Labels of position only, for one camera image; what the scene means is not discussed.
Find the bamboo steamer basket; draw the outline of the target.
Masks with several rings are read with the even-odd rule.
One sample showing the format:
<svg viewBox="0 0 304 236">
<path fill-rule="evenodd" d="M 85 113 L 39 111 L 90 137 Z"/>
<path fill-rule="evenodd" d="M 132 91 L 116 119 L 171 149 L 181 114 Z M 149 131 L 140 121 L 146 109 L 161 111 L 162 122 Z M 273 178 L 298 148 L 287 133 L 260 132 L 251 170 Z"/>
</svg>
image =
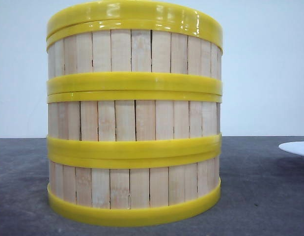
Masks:
<svg viewBox="0 0 304 236">
<path fill-rule="evenodd" d="M 48 101 L 220 102 L 220 42 L 215 26 L 201 34 L 150 20 L 51 25 Z"/>
<path fill-rule="evenodd" d="M 48 158 L 83 168 L 192 164 L 220 154 L 221 135 L 202 133 L 202 102 L 61 101 L 48 104 Z"/>
<path fill-rule="evenodd" d="M 219 158 L 183 166 L 132 170 L 67 167 L 71 187 L 49 204 L 71 220 L 101 226 L 137 227 L 175 222 L 213 207 L 221 194 Z"/>
</svg>

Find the white plate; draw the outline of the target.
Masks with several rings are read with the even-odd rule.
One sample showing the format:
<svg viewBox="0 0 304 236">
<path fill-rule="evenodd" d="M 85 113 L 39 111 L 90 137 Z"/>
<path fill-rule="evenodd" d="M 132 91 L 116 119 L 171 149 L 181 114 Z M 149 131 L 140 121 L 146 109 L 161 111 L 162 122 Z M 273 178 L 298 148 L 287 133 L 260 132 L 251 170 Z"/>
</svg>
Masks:
<svg viewBox="0 0 304 236">
<path fill-rule="evenodd" d="M 285 152 L 304 156 L 304 141 L 287 142 L 280 144 L 278 147 Z"/>
</svg>

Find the woven bamboo steamer lid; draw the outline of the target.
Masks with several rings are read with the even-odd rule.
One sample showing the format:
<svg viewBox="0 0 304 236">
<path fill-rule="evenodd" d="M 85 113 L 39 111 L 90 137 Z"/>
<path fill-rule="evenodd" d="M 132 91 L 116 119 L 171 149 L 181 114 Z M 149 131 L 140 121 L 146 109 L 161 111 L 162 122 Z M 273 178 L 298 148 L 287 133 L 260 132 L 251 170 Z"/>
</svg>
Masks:
<svg viewBox="0 0 304 236">
<path fill-rule="evenodd" d="M 99 30 L 158 30 L 210 41 L 222 48 L 222 28 L 192 8 L 150 0 L 101 0 L 73 5 L 50 18 L 47 46 L 68 36 Z"/>
</svg>

